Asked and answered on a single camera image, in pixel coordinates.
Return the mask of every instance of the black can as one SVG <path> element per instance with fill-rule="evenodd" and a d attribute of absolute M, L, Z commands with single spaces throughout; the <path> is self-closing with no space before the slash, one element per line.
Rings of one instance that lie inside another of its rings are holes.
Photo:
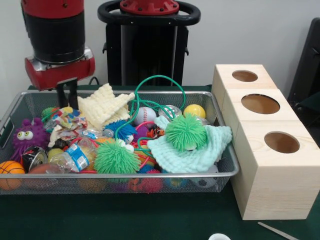
<path fill-rule="evenodd" d="M 22 154 L 20 163 L 24 167 L 26 173 L 28 173 L 31 169 L 38 165 L 47 164 L 48 157 L 43 148 L 31 146 Z"/>

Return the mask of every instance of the black handle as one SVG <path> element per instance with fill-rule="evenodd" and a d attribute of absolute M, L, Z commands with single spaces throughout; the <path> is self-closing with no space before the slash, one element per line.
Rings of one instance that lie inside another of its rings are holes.
<path fill-rule="evenodd" d="M 98 18 L 106 24 L 139 26 L 190 26 L 197 24 L 201 12 L 196 6 L 178 1 L 179 10 L 188 15 L 170 14 L 160 16 L 134 15 L 126 12 L 110 13 L 120 9 L 121 0 L 108 1 L 98 8 Z"/>

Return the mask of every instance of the wire mesh basket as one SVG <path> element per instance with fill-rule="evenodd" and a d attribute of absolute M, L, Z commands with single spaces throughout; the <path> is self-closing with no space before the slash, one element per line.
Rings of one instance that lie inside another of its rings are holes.
<path fill-rule="evenodd" d="M 131 91 L 114 91 L 128 94 Z M 79 91 L 88 97 L 93 91 Z M 224 126 L 216 98 L 207 91 L 186 91 L 186 106 L 201 105 L 211 125 Z M 144 100 L 161 105 L 180 107 L 183 94 L 180 91 L 139 91 Z M 16 128 L 24 119 L 40 117 L 43 109 L 58 105 L 54 91 L 25 91 L 16 96 L 0 122 L 0 163 L 10 160 Z M 222 159 L 217 163 L 218 173 L 159 173 L 159 174 L 0 174 L 1 195 L 35 194 L 87 194 L 87 193 L 219 193 L 230 177 L 239 171 L 238 160 L 230 143 Z"/>

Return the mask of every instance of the wooden box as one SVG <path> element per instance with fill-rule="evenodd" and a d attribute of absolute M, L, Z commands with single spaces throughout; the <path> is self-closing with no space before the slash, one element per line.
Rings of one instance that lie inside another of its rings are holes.
<path fill-rule="evenodd" d="M 212 93 L 222 108 L 226 89 L 277 89 L 262 65 L 218 64 L 215 66 Z"/>
<path fill-rule="evenodd" d="M 299 121 L 278 89 L 227 89 L 221 112 L 233 143 L 241 121 Z"/>
<path fill-rule="evenodd" d="M 320 189 L 320 150 L 300 121 L 242 121 L 231 179 L 244 220 L 307 218 Z"/>

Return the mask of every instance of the white cup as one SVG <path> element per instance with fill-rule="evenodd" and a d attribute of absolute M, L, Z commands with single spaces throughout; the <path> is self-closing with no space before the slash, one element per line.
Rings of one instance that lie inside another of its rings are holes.
<path fill-rule="evenodd" d="M 211 235 L 209 240 L 231 240 L 231 239 L 224 234 L 216 233 L 216 234 Z"/>

